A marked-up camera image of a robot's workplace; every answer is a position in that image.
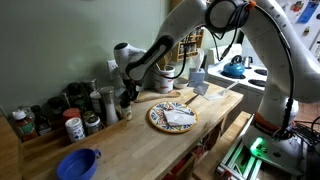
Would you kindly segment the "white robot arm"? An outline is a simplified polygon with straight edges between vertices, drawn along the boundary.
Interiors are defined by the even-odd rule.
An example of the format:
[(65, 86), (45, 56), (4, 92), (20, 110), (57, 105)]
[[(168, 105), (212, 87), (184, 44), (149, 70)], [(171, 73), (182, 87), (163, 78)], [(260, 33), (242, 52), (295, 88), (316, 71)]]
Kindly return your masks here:
[(131, 59), (138, 49), (127, 43), (114, 47), (124, 81), (141, 82), (158, 60), (199, 26), (212, 33), (240, 29), (247, 37), (263, 64), (266, 80), (244, 144), (262, 161), (292, 175), (303, 175), (302, 147), (293, 144), (289, 124), (300, 102), (320, 101), (320, 64), (275, 0), (183, 0), (139, 59)]

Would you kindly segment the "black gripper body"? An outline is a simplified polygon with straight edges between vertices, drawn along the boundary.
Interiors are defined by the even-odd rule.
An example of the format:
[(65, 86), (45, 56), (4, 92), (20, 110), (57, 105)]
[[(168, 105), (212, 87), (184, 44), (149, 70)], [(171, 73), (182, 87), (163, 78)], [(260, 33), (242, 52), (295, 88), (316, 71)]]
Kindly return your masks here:
[(142, 88), (142, 84), (131, 79), (124, 79), (123, 83), (125, 85), (125, 91), (122, 93), (121, 98), (130, 99), (131, 101), (136, 100)]

